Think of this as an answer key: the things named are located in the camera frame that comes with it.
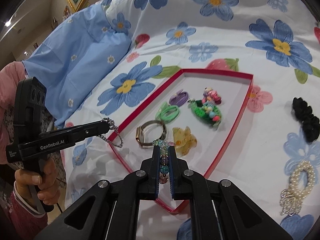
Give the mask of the person's left forearm sleeve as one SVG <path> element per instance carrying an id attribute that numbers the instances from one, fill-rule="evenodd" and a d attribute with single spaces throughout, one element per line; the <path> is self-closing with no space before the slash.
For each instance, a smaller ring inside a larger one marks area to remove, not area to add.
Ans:
<path id="1" fill-rule="evenodd" d="M 18 193 L 16 183 L 9 200 L 8 206 L 1 206 L 1 239 L 34 239 L 48 226 L 47 213 L 29 205 Z"/>

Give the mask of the person's left hand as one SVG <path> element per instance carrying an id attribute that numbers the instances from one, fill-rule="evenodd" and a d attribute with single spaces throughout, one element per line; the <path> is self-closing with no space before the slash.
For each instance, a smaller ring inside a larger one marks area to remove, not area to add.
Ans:
<path id="1" fill-rule="evenodd" d="M 31 206 L 36 207 L 35 200 L 31 195 L 29 185 L 38 186 L 39 200 L 46 205 L 54 205 L 60 198 L 59 182 L 57 181 L 57 169 L 55 162 L 49 157 L 43 166 L 43 175 L 26 169 L 15 172 L 15 185 L 17 193 Z"/>

